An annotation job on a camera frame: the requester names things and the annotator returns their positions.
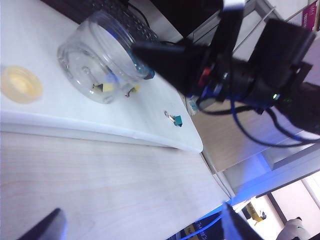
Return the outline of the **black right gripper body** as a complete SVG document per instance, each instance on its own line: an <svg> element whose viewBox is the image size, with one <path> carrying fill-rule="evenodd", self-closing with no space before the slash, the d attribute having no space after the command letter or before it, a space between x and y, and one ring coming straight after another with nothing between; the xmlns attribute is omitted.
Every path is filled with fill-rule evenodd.
<svg viewBox="0 0 320 240"><path fill-rule="evenodd" d="M251 93L255 85L254 74L249 64L237 58L212 64L203 64L197 71L196 86L199 98L196 101L202 105L206 100L224 102L235 101L254 106L255 100Z"/></svg>

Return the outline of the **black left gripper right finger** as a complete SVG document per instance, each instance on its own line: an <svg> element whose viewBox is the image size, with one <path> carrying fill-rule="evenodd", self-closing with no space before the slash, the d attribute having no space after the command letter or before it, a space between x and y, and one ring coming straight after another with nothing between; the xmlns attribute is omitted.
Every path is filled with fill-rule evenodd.
<svg viewBox="0 0 320 240"><path fill-rule="evenodd" d="M246 220L239 216L228 203L223 204L221 226L225 240L262 240Z"/></svg>

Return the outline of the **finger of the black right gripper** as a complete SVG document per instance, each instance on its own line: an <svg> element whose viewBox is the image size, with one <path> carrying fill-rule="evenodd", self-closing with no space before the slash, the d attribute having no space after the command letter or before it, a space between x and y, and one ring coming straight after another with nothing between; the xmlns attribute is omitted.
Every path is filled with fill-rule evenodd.
<svg viewBox="0 0 320 240"><path fill-rule="evenodd" d="M205 45L136 42L133 54L184 95L197 95L197 86L210 50Z"/></svg>

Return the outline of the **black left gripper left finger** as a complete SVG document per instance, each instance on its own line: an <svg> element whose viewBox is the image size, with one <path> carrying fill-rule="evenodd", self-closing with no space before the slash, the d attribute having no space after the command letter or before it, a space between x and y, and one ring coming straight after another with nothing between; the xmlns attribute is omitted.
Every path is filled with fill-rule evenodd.
<svg viewBox="0 0 320 240"><path fill-rule="evenodd" d="M67 218L61 208L54 209L18 240L64 240L67 232Z"/></svg>

